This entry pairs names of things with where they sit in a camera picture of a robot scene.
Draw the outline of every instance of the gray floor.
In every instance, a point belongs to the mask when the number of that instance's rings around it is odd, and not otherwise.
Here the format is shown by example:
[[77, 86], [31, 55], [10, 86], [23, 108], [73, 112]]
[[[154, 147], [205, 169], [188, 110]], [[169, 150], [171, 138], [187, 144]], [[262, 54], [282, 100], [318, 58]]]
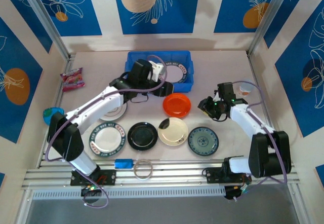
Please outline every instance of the gray floor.
[[92, 209], [81, 200], [35, 200], [29, 224], [212, 224], [298, 223], [283, 185], [261, 185], [238, 202], [224, 197], [111, 199], [104, 209]]

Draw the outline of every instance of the blue plastic bin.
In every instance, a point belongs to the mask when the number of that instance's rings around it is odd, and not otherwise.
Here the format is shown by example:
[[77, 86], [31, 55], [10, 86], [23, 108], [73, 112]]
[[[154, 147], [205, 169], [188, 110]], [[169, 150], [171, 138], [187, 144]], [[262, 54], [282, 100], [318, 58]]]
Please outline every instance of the blue plastic bin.
[[[146, 59], [148, 55], [156, 55], [164, 62], [176, 61], [184, 65], [187, 69], [188, 77], [183, 83], [173, 83], [174, 92], [189, 92], [193, 85], [193, 63], [189, 51], [136, 51], [129, 52], [125, 71], [131, 71], [133, 64], [138, 59]], [[157, 59], [150, 58], [151, 61], [159, 63]]]

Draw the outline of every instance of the snack bag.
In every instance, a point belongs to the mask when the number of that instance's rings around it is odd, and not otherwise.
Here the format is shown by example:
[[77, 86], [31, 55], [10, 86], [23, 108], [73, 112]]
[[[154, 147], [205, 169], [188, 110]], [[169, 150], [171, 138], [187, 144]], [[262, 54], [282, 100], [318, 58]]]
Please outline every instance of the snack bag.
[[82, 68], [75, 68], [68, 73], [61, 74], [63, 80], [63, 92], [85, 86], [82, 78]]

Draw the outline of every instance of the metal grate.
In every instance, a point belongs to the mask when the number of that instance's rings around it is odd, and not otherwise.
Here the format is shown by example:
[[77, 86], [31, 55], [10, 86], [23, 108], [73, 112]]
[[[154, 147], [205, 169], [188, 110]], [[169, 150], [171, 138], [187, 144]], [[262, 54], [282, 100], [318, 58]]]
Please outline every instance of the metal grate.
[[[165, 197], [198, 197], [225, 196], [223, 186], [201, 186], [182, 188], [125, 188], [106, 189], [111, 199], [120, 198], [165, 198]], [[39, 190], [33, 194], [33, 200], [79, 199], [80, 190]]]

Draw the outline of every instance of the black plate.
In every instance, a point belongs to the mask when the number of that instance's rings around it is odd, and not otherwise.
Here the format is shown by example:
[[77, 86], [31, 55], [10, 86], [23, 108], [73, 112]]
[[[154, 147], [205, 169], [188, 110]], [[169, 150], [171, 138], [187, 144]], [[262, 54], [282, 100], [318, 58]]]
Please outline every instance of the black plate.
[[127, 135], [128, 143], [139, 151], [151, 149], [157, 141], [157, 130], [147, 122], [134, 124]]

